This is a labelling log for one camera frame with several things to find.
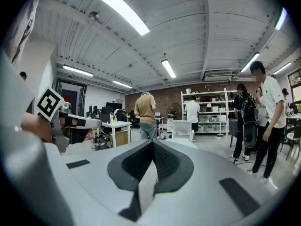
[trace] ceiling light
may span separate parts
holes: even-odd
[[[76,69],[74,67],[69,67],[69,66],[66,66],[66,65],[63,65],[63,69],[66,69],[66,70],[71,70],[73,72],[76,72],[76,73],[81,73],[81,74],[84,74],[84,75],[87,75],[87,76],[93,76],[92,73],[89,73],[89,72],[86,72],[86,71],[83,71],[83,70],[79,70],[79,69]]]
[[[101,0],[108,4],[127,20],[140,35],[148,33],[150,30],[141,18],[123,0]]]
[[[165,67],[165,69],[167,70],[167,72],[169,73],[172,79],[177,78],[167,59],[161,61],[161,63]]]
[[[284,8],[282,8],[282,12],[281,12],[280,18],[279,18],[279,20],[278,20],[278,22],[277,22],[277,24],[275,26],[275,28],[277,30],[279,30],[281,28],[281,26],[282,26],[282,24],[283,24],[283,22],[285,20],[286,14],[287,14],[286,10]]]
[[[113,81],[113,83],[118,84],[118,85],[122,85],[122,86],[127,87],[127,88],[131,88],[130,86],[125,85],[125,84],[123,84],[123,83],[120,83],[120,82],[118,82],[118,81]]]
[[[253,57],[251,58],[251,60],[246,64],[246,66],[240,71],[240,72],[244,72],[247,68],[250,67],[251,63],[253,63],[258,57],[259,57],[260,53],[255,53],[253,55]]]
[[[280,70],[277,70],[274,74],[279,73],[280,71],[282,71],[283,69],[285,69],[287,66],[290,66],[292,63],[288,62],[286,65],[284,65]]]

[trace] ceiling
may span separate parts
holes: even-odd
[[[238,80],[247,78],[249,72],[239,71],[255,52],[271,74],[288,62],[301,62],[289,16],[275,30],[282,10],[276,0],[124,1],[149,33],[140,36],[101,0],[40,0],[30,39],[57,44],[59,77],[72,75],[73,80],[122,93],[204,82],[205,70],[226,69]],[[96,22],[88,17],[93,11],[99,14]],[[164,59],[176,79],[161,64]],[[92,71],[94,77],[71,74],[63,64]]]

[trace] shoe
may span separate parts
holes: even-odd
[[[262,183],[262,184],[266,184],[268,183],[269,179],[265,178],[264,176],[259,177],[258,180]]]
[[[234,160],[234,156],[233,156],[233,154],[231,155],[231,157],[232,157],[232,159]],[[238,158],[236,158],[235,160],[236,160],[236,161],[238,161]]]
[[[250,156],[244,155],[244,154],[243,154],[243,158],[244,158],[245,161],[248,161],[248,160],[249,160],[249,157],[250,157]]]
[[[253,173],[253,168],[249,168],[246,172],[247,172],[248,174],[253,175],[253,176],[256,176],[256,175],[257,175],[257,172],[256,172],[256,173]]]

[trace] floor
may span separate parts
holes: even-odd
[[[166,131],[161,132],[161,138],[166,135],[170,135],[170,133],[166,133]],[[136,141],[140,139],[140,130],[133,129],[132,130],[132,140]],[[221,139],[215,139],[214,134],[197,134],[195,136],[196,142],[194,145],[202,150],[206,150],[209,152],[216,153],[221,157],[229,160],[231,163],[231,155],[235,149],[236,139],[233,138],[232,147],[230,147],[230,140],[231,137],[228,138],[223,137]],[[265,185],[272,194],[275,194],[279,189],[288,185],[292,180],[295,179],[296,175],[299,173],[299,167],[296,166],[297,156],[298,156],[298,149],[295,147],[292,151],[291,155],[288,157],[287,161],[286,156],[289,150],[288,145],[284,145],[283,150],[280,152],[280,148],[278,150],[277,161],[275,163],[274,169],[272,174],[269,178],[269,182]],[[83,152],[94,151],[93,144],[90,141],[86,141],[83,144],[75,144],[69,145],[67,151],[63,154],[77,154]],[[247,169],[253,166],[255,161],[256,154],[251,154],[249,162],[244,161],[242,157],[236,162],[237,166],[240,167],[242,170],[246,171]],[[267,157],[264,158],[262,165],[266,164]],[[259,176],[263,175],[264,166],[261,166],[259,169]],[[143,179],[139,183],[139,195],[140,195],[140,203],[142,212],[144,212],[147,207],[151,204],[153,199],[153,186],[157,180],[157,170],[155,164],[152,162],[150,167],[148,168],[147,172],[145,173]]]

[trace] white shelving unit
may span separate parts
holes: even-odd
[[[206,114],[206,115],[223,115],[223,114],[226,114],[226,121],[224,122],[217,122],[217,121],[209,121],[209,122],[202,122],[200,121],[198,124],[199,125],[207,125],[207,126],[215,126],[215,127],[218,127],[219,126],[219,129],[218,130],[214,130],[212,132],[207,132],[207,131],[199,131],[197,133],[211,133],[211,134],[215,134],[215,133],[225,133],[226,135],[228,135],[228,124],[229,124],[229,119],[228,119],[228,115],[230,112],[234,112],[234,111],[230,111],[229,110],[229,107],[228,107],[228,102],[234,102],[234,100],[228,100],[228,95],[230,93],[237,93],[237,90],[227,90],[226,88],[224,88],[224,91],[214,91],[214,92],[203,92],[203,93],[190,93],[190,94],[183,94],[181,92],[181,102],[182,102],[182,120],[184,120],[184,116],[186,115],[185,113],[185,105],[187,103],[184,103],[185,101],[185,98],[190,99],[191,96],[195,96],[195,97],[200,97],[200,100],[202,100],[202,97],[209,97],[209,96],[214,96],[214,97],[219,97],[219,100],[220,101],[212,101],[212,102],[199,102],[198,104],[202,105],[202,104],[217,104],[217,105],[225,105],[226,107],[226,111],[224,112],[199,112],[198,114],[201,115],[201,114]]]

